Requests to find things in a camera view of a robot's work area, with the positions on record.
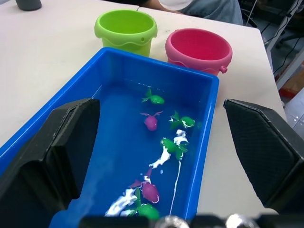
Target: tray rim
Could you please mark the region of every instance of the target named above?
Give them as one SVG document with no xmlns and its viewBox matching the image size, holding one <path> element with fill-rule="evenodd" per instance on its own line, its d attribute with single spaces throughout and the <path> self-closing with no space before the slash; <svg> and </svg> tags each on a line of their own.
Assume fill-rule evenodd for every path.
<svg viewBox="0 0 304 228">
<path fill-rule="evenodd" d="M 101 55 L 107 54 L 107 53 L 117 53 L 119 55 L 123 55 L 125 57 L 131 57 L 135 59 L 139 59 L 141 61 L 149 61 L 154 65 L 162 65 L 166 66 L 168 68 L 174 68 L 175 70 L 178 69 L 179 71 L 188 72 L 191 73 L 193 76 L 203 76 L 207 77 L 211 80 L 211 86 L 210 86 L 210 93 L 207 101 L 206 111 L 203 115 L 203 123 L 204 126 L 202 126 L 202 131 L 199 135 L 199 142 L 198 142 L 198 148 L 195 155 L 194 165 L 191 172 L 191 179 L 188 189 L 188 194 L 186 198 L 186 207 L 183 210 L 183 218 L 184 219 L 192 219 L 197 212 L 197 206 L 199 202 L 199 196 L 200 196 L 200 188 L 201 188 L 201 181 L 203 178 L 203 170 L 204 170 L 204 164 L 206 160 L 207 155 L 207 147 L 208 147 L 208 141 L 211 131 L 211 124 L 212 119 L 214 115 L 215 110 L 215 104 L 219 89 L 219 78 L 208 74 L 204 72 L 200 72 L 197 70 L 173 65 L 170 63 L 162 62 L 156 59 L 151 59 L 148 57 L 136 55 L 133 53 L 121 51 L 118 49 L 114 49 L 111 47 L 106 47 L 100 49 L 68 82 L 54 95 L 50 98 L 48 102 L 44 106 L 42 106 L 9 140 L 7 140 L 1 147 L 0 147 L 0 160 L 2 159 L 9 159 L 7 164 L 5 164 L 5 167 L 2 167 L 0 169 L 0 175 L 3 174 L 4 170 L 7 168 L 7 166 L 10 164 L 11 160 L 14 158 L 14 155 L 8 154 L 10 150 L 14 149 L 14 146 L 18 143 L 18 141 L 24 137 L 24 135 L 31 130 L 33 125 L 43 118 L 46 113 L 48 115 L 50 112 L 57 108 L 57 101 L 63 96 L 65 93 L 69 91 L 69 89 L 82 77 L 84 77 L 85 72 L 101 57 Z"/>
</svg>

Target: toy fish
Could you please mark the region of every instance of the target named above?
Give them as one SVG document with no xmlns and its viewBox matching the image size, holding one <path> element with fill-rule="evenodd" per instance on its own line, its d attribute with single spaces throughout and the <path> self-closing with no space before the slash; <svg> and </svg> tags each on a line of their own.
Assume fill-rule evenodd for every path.
<svg viewBox="0 0 304 228">
<path fill-rule="evenodd" d="M 150 99 L 151 102 L 153 104 L 156 104 L 156 105 L 161 105 L 161 104 L 165 103 L 165 100 L 162 97 L 157 96 L 157 95 L 152 95 L 152 92 L 151 92 L 150 88 L 149 88 L 148 92 L 145 95 L 147 97 L 143 98 L 142 102 L 146 102 L 146 101 L 148 101 Z"/>
<path fill-rule="evenodd" d="M 154 115 L 149 115 L 147 113 L 140 113 L 141 115 L 147 115 L 147 119 L 144 121 L 144 124 L 150 131 L 155 131 L 157 128 L 157 119 L 155 118 L 156 115 L 160 115 L 163 111 L 157 112 Z"/>
<path fill-rule="evenodd" d="M 193 119 L 187 116 L 180 118 L 178 112 L 176 111 L 174 111 L 174 115 L 171 116 L 169 122 L 171 122 L 170 129 L 177 128 L 180 124 L 182 124 L 184 128 L 193 127 L 195 125 L 195 121 Z"/>
<path fill-rule="evenodd" d="M 175 157 L 177 160 L 181 160 L 183 157 L 183 154 L 187 152 L 188 150 L 185 148 L 187 144 L 183 145 L 176 145 L 174 142 L 172 142 L 170 139 L 163 138 L 161 140 L 161 146 L 164 146 L 169 153 L 175 153 Z"/>
<path fill-rule="evenodd" d="M 135 188 L 142 185 L 142 196 L 152 203 L 158 203 L 160 201 L 160 196 L 157 191 L 157 188 L 154 184 L 151 184 L 150 175 L 152 173 L 152 168 L 150 168 L 145 175 L 145 181 L 140 182 L 139 180 L 135 180 L 134 184 L 130 186 L 130 188 Z"/>
<path fill-rule="evenodd" d="M 135 195 L 137 197 L 136 209 L 129 211 L 128 216 L 134 215 L 138 212 L 139 216 L 145 216 L 150 220 L 158 220 L 160 218 L 159 212 L 150 204 L 141 203 L 141 194 L 139 188 L 136 188 Z"/>
</svg>

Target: bucket rim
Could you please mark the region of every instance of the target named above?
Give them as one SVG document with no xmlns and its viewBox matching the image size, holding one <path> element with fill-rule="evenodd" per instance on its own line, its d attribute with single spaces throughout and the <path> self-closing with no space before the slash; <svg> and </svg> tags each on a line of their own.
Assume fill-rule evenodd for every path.
<svg viewBox="0 0 304 228">
<path fill-rule="evenodd" d="M 148 30 L 146 30 L 146 31 L 144 31 L 144 32 L 138 32 L 138 33 L 120 33 L 120 32 L 114 32 L 114 31 L 108 30 L 108 29 L 106 29 L 105 27 L 101 26 L 100 20 L 101 20 L 102 17 L 104 17 L 104 16 L 107 15 L 107 14 L 110 14 L 110 13 L 113 13 L 113 12 L 117 12 L 117 11 L 130 11 L 130 12 L 136 12 L 136 13 L 145 15 L 145 16 L 147 16 L 147 17 L 153 22 L 153 25 L 152 25 L 151 28 L 149 28 Z M 151 17 L 149 14 L 144 13 L 144 12 L 140 12 L 140 11 L 137 11 L 137 10 L 133 10 L 133 9 L 114 9 L 114 10 L 108 11 L 108 12 L 105 12 L 105 13 L 101 14 L 101 15 L 98 17 L 97 21 L 98 21 L 98 26 L 100 26 L 100 28 L 104 29 L 105 31 L 110 32 L 110 33 L 113 33 L 113 34 L 117 34 L 117 35 L 118 35 L 118 34 L 119 34 L 119 35 L 124 35 L 124 36 L 145 34 L 146 32 L 149 32 L 149 31 L 151 31 L 151 30 L 154 30 L 154 29 L 155 29 L 155 26 L 156 26 L 156 22 L 155 22 L 154 18 Z"/>
<path fill-rule="evenodd" d="M 171 43 L 171 38 L 172 38 L 172 36 L 174 36 L 174 35 L 177 34 L 178 32 L 185 31 L 185 30 L 198 30 L 198 31 L 207 32 L 207 33 L 210 33 L 210 34 L 212 34 L 212 35 L 217 36 L 218 38 L 220 38 L 221 40 L 223 40 L 223 41 L 227 44 L 227 46 L 228 46 L 228 48 L 229 48 L 229 53 L 228 53 L 225 57 L 219 58 L 219 59 L 215 59 L 215 60 L 206 60 L 206 59 L 194 58 L 194 57 L 187 56 L 187 55 L 181 53 L 178 49 L 176 49 L 176 48 L 173 46 L 173 44 Z M 177 30 L 175 30 L 173 33 L 171 33 L 171 34 L 168 36 L 167 42 L 170 43 L 170 45 L 174 48 L 174 51 L 175 51 L 175 52 L 177 52 L 178 54 L 180 54 L 180 55 L 183 56 L 183 57 L 189 58 L 189 59 L 194 60 L 194 61 L 212 61 L 212 62 L 220 62 L 220 61 L 223 61 L 223 60 L 225 60 L 225 59 L 230 59 L 230 58 L 232 58 L 232 54 L 233 54 L 233 52 L 232 52 L 232 47 L 231 47 L 231 45 L 228 43 L 228 41 L 227 41 L 226 39 L 224 39 L 223 37 L 221 37 L 220 35 L 218 35 L 218 34 L 216 34 L 216 33 L 214 33 L 214 32 L 210 32 L 210 31 L 208 31 L 208 30 L 204 30 L 204 29 L 200 29 L 200 28 L 182 28 L 182 29 L 177 29 Z"/>
</svg>

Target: purple toy fish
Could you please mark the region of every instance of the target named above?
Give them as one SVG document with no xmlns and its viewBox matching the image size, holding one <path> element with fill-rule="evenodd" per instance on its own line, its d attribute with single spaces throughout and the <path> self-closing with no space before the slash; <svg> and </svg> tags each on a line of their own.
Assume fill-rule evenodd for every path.
<svg viewBox="0 0 304 228">
<path fill-rule="evenodd" d="M 144 121 L 144 124 L 150 131 L 155 131 L 157 128 L 157 119 L 155 118 L 156 115 L 160 115 L 163 111 L 155 113 L 154 115 L 149 115 L 147 113 L 140 113 L 141 115 L 148 115 L 148 118 Z"/>
<path fill-rule="evenodd" d="M 152 173 L 152 168 L 150 168 L 145 176 L 145 181 L 140 182 L 139 180 L 135 180 L 134 184 L 130 186 L 130 188 L 136 188 L 142 185 L 142 196 L 152 203 L 158 203 L 160 201 L 160 196 L 158 194 L 157 188 L 154 184 L 151 184 L 150 175 Z"/>
</svg>

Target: gray cup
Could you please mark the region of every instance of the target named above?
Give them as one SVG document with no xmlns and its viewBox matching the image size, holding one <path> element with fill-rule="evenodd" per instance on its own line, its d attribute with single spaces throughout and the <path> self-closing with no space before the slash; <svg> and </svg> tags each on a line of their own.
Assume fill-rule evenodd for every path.
<svg viewBox="0 0 304 228">
<path fill-rule="evenodd" d="M 41 8 L 40 0 L 16 0 L 19 9 L 25 11 L 38 10 Z"/>
</svg>

